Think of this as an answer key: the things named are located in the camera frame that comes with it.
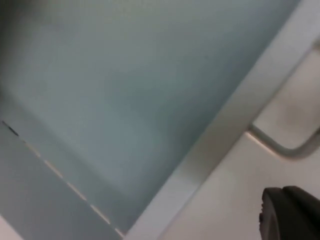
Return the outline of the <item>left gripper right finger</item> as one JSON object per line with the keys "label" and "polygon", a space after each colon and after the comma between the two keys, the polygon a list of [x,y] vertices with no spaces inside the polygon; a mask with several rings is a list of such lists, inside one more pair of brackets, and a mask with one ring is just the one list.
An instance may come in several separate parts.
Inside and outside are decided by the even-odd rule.
{"label": "left gripper right finger", "polygon": [[316,239],[320,239],[320,200],[297,186],[285,186],[284,193],[296,205],[305,218],[304,222],[313,230]]}

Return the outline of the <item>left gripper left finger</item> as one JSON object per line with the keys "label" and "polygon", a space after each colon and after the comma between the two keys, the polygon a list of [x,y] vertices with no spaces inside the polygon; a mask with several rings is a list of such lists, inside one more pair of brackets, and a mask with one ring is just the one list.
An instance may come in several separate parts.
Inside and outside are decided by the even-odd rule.
{"label": "left gripper left finger", "polygon": [[262,193],[259,231],[263,240],[307,240],[310,228],[298,208],[281,188],[265,188]]}

